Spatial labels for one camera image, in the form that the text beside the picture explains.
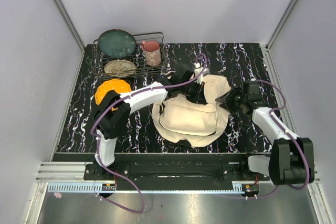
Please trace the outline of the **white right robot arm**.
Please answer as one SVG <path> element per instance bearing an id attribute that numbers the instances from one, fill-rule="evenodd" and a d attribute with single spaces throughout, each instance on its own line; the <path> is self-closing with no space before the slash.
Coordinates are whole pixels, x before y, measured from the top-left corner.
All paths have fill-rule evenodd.
<path id="1" fill-rule="evenodd" d="M 248 156 L 238 167 L 239 176 L 250 180 L 257 173 L 270 178 L 273 184 L 287 185 L 300 190 L 314 181 L 313 142 L 290 130 L 275 114 L 260 93 L 260 80 L 243 82 L 216 99 L 220 107 L 230 113 L 248 116 L 270 140 L 270 156 Z"/>

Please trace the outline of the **cream canvas student bag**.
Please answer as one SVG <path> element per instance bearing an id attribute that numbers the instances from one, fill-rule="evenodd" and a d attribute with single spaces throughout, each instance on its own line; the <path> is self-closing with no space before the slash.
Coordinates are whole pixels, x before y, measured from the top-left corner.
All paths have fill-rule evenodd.
<path id="1" fill-rule="evenodd" d="M 152 108 L 152 120 L 158 133 L 167 141 L 188 147 L 206 147 L 225 131 L 229 112 L 215 99 L 231 87 L 224 76 L 209 74 L 203 79 L 206 104 L 196 104 L 179 94 Z"/>

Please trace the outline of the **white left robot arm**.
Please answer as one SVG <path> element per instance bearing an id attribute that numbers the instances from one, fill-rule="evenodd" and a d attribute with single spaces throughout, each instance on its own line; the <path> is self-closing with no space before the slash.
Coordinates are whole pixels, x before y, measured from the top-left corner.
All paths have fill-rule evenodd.
<path id="1" fill-rule="evenodd" d="M 196 97 L 201 90 L 202 78 L 208 74 L 207 64 L 194 64 L 191 71 L 170 72 L 160 81 L 135 91 L 119 94 L 109 90 L 103 95 L 93 114 L 93 126 L 90 134 L 97 140 L 95 174 L 103 180 L 113 175 L 112 164 L 115 161 L 115 146 L 127 125 L 129 116 L 149 105 L 161 103 L 179 94 Z"/>

